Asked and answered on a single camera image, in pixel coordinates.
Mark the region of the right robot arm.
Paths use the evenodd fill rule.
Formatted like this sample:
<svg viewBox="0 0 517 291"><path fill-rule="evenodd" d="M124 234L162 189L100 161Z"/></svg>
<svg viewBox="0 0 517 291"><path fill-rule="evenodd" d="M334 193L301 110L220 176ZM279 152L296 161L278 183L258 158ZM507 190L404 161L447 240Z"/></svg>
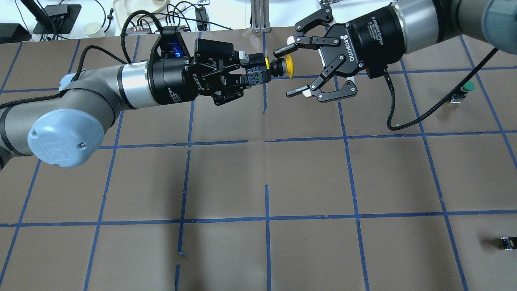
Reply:
<svg viewBox="0 0 517 291"><path fill-rule="evenodd" d="M338 22L331 2L295 24L288 44L273 52L276 58L299 49L317 50L323 71L308 85L289 91L314 96L320 102L353 97L350 82L341 90L321 90L331 77L353 77L365 70L369 78L382 77L389 64L403 55L459 35L516 54L515 0L396 0L347 22Z"/></svg>

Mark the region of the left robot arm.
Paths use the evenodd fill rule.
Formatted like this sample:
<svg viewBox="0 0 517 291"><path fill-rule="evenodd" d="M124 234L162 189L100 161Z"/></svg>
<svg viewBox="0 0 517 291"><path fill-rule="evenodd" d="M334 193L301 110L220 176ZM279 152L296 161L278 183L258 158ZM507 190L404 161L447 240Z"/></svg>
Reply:
<svg viewBox="0 0 517 291"><path fill-rule="evenodd" d="M241 98L284 65L233 44L196 39L188 53L179 33L159 36L147 61L84 70L63 77L58 93L1 105L1 167L36 156L63 168L85 163L120 113L210 96L215 105Z"/></svg>

